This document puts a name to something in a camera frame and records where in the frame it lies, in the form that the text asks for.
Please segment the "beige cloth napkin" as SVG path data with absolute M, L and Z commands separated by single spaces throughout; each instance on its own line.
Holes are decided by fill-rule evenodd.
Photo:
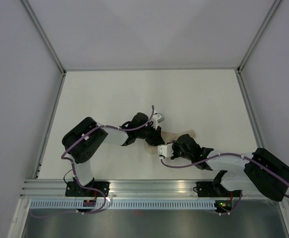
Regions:
M 185 134 L 190 135 L 192 138 L 196 137 L 196 133 L 193 129 L 182 132 L 182 133 L 172 133 L 172 132 L 168 132 L 168 131 L 162 131 L 161 132 L 162 139 L 164 140 L 165 143 L 175 141 L 180 136 L 185 135 Z M 151 155 L 156 155 L 158 152 L 157 146 L 148 145 L 146 142 L 144 142 L 144 148 Z

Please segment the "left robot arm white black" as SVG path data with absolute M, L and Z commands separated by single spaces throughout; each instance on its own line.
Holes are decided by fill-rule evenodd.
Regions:
M 95 181 L 89 160 L 102 144 L 129 146 L 137 139 L 145 140 L 150 146 L 164 144 L 159 123 L 164 121 L 161 113 L 151 116 L 137 113 L 131 121 L 120 127 L 102 125 L 93 118 L 86 117 L 62 139 L 65 148 L 61 156 L 70 161 L 73 180 L 66 182 L 66 197 L 101 197 L 108 196 L 109 182 Z

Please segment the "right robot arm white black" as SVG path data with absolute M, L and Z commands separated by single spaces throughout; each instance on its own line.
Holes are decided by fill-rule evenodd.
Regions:
M 285 197 L 289 166 L 264 148 L 246 154 L 219 152 L 201 147 L 188 134 L 181 135 L 171 145 L 172 160 L 184 158 L 192 167 L 217 172 L 212 189 L 218 196 L 229 191 L 252 190 L 277 202 Z

